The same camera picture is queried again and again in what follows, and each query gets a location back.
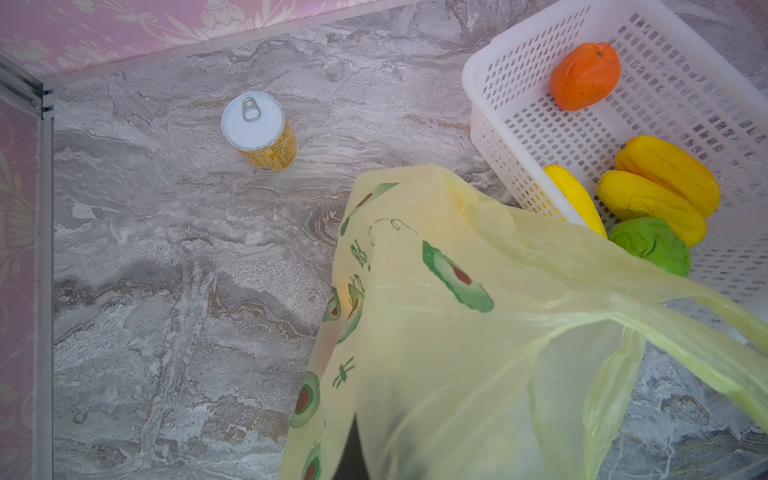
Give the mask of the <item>yellow plastic bag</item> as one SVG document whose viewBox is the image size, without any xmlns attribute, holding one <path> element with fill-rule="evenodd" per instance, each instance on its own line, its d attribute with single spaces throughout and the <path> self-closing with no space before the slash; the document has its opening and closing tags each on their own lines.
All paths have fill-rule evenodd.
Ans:
<svg viewBox="0 0 768 480">
<path fill-rule="evenodd" d="M 767 422 L 767 326 L 587 228 L 506 206 L 437 165 L 368 171 L 283 479 L 594 479 L 647 344 Z"/>
</svg>

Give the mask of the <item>green toy fruit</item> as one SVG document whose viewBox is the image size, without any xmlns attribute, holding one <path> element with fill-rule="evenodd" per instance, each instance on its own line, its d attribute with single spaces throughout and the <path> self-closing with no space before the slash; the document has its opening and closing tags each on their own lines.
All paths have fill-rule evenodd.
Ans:
<svg viewBox="0 0 768 480">
<path fill-rule="evenodd" d="M 668 273 L 682 277 L 690 274 L 689 248 L 663 219 L 641 217 L 622 221 L 610 231 L 608 239 L 630 255 Z"/>
</svg>

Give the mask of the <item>orange toy fruit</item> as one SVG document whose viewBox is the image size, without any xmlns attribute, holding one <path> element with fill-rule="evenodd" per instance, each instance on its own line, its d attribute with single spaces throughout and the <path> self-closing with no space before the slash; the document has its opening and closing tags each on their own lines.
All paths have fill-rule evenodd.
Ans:
<svg viewBox="0 0 768 480">
<path fill-rule="evenodd" d="M 554 69 L 550 93 L 562 110 L 579 111 L 606 98 L 617 86 L 619 56 L 609 43 L 584 43 Z"/>
</svg>

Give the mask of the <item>yellow green toy mango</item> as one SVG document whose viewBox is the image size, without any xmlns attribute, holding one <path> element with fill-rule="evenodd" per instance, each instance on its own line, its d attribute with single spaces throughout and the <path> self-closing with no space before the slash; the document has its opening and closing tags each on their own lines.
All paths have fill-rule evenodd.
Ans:
<svg viewBox="0 0 768 480">
<path fill-rule="evenodd" d="M 543 168 L 543 171 L 584 221 L 585 225 L 595 233 L 606 238 L 605 227 L 592 197 L 578 179 L 560 165 L 548 165 Z"/>
</svg>

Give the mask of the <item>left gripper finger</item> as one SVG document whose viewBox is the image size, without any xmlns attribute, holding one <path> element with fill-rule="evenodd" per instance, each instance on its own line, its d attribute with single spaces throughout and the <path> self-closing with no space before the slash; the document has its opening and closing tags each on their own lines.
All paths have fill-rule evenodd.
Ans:
<svg viewBox="0 0 768 480">
<path fill-rule="evenodd" d="M 347 436 L 343 454 L 334 480 L 368 480 L 369 475 L 362 453 L 362 447 L 357 426 L 357 418 L 353 419 Z"/>
</svg>

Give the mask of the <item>yellow toy starfruit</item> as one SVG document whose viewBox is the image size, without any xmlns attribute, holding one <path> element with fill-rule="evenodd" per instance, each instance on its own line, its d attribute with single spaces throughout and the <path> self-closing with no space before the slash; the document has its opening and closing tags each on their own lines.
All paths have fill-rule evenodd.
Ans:
<svg viewBox="0 0 768 480">
<path fill-rule="evenodd" d="M 639 175 L 608 171 L 600 178 L 596 191 L 619 220 L 662 219 L 688 247 L 700 243 L 707 233 L 704 216 L 689 201 Z"/>
<path fill-rule="evenodd" d="M 625 142 L 616 154 L 615 166 L 679 195 L 704 217 L 711 216 L 720 204 L 714 174 L 683 149 L 656 137 L 641 135 Z"/>
</svg>

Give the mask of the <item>white plastic basket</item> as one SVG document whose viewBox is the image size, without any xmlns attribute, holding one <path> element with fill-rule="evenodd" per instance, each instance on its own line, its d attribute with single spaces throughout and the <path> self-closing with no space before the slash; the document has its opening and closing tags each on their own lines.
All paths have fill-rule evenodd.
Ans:
<svg viewBox="0 0 768 480">
<path fill-rule="evenodd" d="M 622 72 L 601 102 L 560 109 L 549 82 L 578 45 L 607 42 Z M 658 1 L 560 1 L 512 26 L 462 72 L 471 139 L 524 209 L 578 223 L 544 168 L 589 192 L 626 141 L 653 136 L 687 151 L 721 191 L 691 278 L 759 318 L 767 315 L 767 100 Z"/>
</svg>

